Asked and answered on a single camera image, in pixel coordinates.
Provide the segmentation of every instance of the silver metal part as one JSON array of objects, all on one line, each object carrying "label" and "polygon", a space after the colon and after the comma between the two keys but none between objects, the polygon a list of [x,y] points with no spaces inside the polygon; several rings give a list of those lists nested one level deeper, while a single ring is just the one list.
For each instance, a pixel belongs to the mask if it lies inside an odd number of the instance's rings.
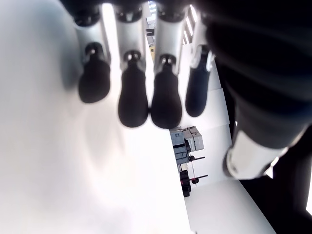
[{"label": "silver metal part", "polygon": [[271,149],[261,146],[240,130],[234,146],[227,152],[226,167],[236,179],[254,179],[262,176],[266,167],[287,151],[288,147]]},{"label": "silver metal part", "polygon": [[[191,60],[191,68],[197,68],[201,58],[202,48],[205,45],[208,45],[206,40],[206,31],[207,26],[202,22],[202,15],[200,14],[197,18],[197,22],[194,29],[194,36],[192,40],[192,60]],[[208,53],[207,63],[206,63],[206,70],[208,72],[212,69],[212,62],[215,56],[211,51]]]},{"label": "silver metal part", "polygon": [[158,15],[156,18],[156,46],[155,46],[155,66],[154,73],[157,74],[162,70],[162,55],[171,55],[175,57],[176,63],[173,64],[172,72],[177,76],[179,74],[180,56],[182,49],[182,40],[185,28],[185,19],[187,16],[188,7],[184,9],[184,20],[180,22],[166,22]]},{"label": "silver metal part", "polygon": [[191,151],[203,150],[204,142],[203,137],[196,127],[187,128],[183,131],[185,140],[188,141]]},{"label": "silver metal part", "polygon": [[170,136],[177,165],[189,162],[190,152],[204,149],[202,135],[198,132],[196,127],[185,129],[177,127],[171,129]]},{"label": "silver metal part", "polygon": [[197,22],[194,28],[194,34],[192,39],[192,60],[191,68],[196,68],[199,65],[202,45],[208,45],[205,34],[207,26],[202,23],[201,14],[198,14]]},{"label": "silver metal part", "polygon": [[[126,15],[127,20],[131,21],[133,13]],[[124,71],[128,67],[128,60],[124,60],[124,55],[129,51],[139,51],[141,58],[137,62],[139,69],[145,72],[145,34],[143,17],[135,22],[121,22],[116,17],[117,37],[120,56],[120,68]]]},{"label": "silver metal part", "polygon": [[192,127],[190,129],[190,132],[192,133],[192,137],[194,139],[195,150],[203,150],[204,149],[203,137],[199,133],[197,128],[196,127]]},{"label": "silver metal part", "polygon": [[80,27],[74,23],[83,63],[87,63],[90,59],[90,53],[88,55],[85,54],[86,46],[89,43],[98,42],[101,44],[103,49],[104,61],[109,65],[111,64],[111,55],[109,52],[102,11],[100,11],[100,17],[101,18],[96,24],[88,27]]}]

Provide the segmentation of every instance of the white table surface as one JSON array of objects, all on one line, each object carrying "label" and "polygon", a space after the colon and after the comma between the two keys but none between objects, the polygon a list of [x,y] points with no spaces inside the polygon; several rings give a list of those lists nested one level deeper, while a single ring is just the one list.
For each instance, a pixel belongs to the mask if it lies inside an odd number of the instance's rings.
[{"label": "white table surface", "polygon": [[169,132],[150,118],[137,129],[118,120],[111,10],[104,7],[111,91],[86,105],[77,92],[78,43],[61,4],[0,2],[0,233],[190,233]]}]

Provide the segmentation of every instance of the machine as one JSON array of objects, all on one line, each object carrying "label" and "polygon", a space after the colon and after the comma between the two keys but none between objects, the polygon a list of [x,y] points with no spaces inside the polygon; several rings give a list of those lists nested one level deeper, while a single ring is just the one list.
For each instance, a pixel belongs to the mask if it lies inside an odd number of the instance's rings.
[{"label": "machine", "polygon": [[190,182],[197,184],[200,178],[207,177],[203,175],[195,178],[189,178],[187,163],[205,157],[195,158],[191,152],[203,150],[204,143],[202,135],[196,127],[185,128],[177,127],[170,130],[172,146],[175,152],[175,160],[180,174],[180,181],[184,197],[190,196],[192,191]]},{"label": "machine", "polygon": [[192,117],[203,112],[214,54],[225,66],[222,73],[236,103],[238,126],[233,145],[224,156],[224,172],[229,177],[262,176],[271,162],[294,146],[311,124],[311,34],[306,33],[309,11],[295,11],[300,14],[291,22],[292,30],[284,30],[290,24],[288,17],[293,15],[293,6],[278,7],[281,14],[277,19],[277,10],[268,12],[264,3],[244,11],[231,1],[156,1],[155,87],[149,107],[145,91],[143,1],[61,2],[73,17],[80,42],[84,73],[79,94],[86,103],[100,101],[110,90],[111,55],[106,40],[109,32],[105,31],[99,6],[104,2],[114,5],[122,70],[118,114],[127,127],[142,125],[149,113],[160,128],[179,125],[182,105],[178,74],[186,12],[190,4],[200,11],[185,108]]}]

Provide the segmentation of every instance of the robotic hand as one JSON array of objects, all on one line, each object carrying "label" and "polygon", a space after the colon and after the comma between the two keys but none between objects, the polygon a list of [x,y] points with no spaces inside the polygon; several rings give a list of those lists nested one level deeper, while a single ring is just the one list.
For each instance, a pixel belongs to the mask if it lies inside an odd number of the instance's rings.
[{"label": "robotic hand", "polygon": [[[79,95],[86,103],[103,99],[110,89],[111,57],[100,5],[114,5],[122,70],[118,114],[125,126],[142,125],[149,112],[143,1],[61,2],[74,19],[81,46],[84,73]],[[299,9],[293,5],[275,9],[265,2],[254,7],[246,1],[241,3],[245,7],[239,7],[227,0],[157,1],[152,120],[167,129],[181,120],[179,63],[186,12],[193,4],[201,12],[194,31],[186,110],[192,117],[203,112],[215,54],[224,64],[220,72],[236,103],[238,126],[224,158],[225,173],[236,179],[262,176],[275,158],[296,144],[312,121],[310,11],[302,11],[299,4]]]}]

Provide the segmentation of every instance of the black rubber fingertip pad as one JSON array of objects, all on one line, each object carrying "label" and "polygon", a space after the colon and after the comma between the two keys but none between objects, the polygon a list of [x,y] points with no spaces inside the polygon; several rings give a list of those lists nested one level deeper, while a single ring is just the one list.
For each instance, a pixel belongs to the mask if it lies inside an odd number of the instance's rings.
[{"label": "black rubber fingertip pad", "polygon": [[97,58],[90,58],[84,65],[83,75],[79,81],[78,91],[81,101],[94,103],[107,96],[110,90],[110,67]]},{"label": "black rubber fingertip pad", "polygon": [[118,115],[121,123],[135,128],[145,123],[148,116],[148,101],[145,89],[145,74],[136,63],[129,63],[121,76],[122,88]]},{"label": "black rubber fingertip pad", "polygon": [[175,128],[181,121],[182,105],[178,93],[178,78],[171,68],[163,67],[163,71],[155,76],[151,117],[156,126],[165,129]]},{"label": "black rubber fingertip pad", "polygon": [[185,108],[192,117],[200,116],[206,106],[209,72],[205,63],[199,63],[197,68],[191,68],[189,84],[186,92]]}]

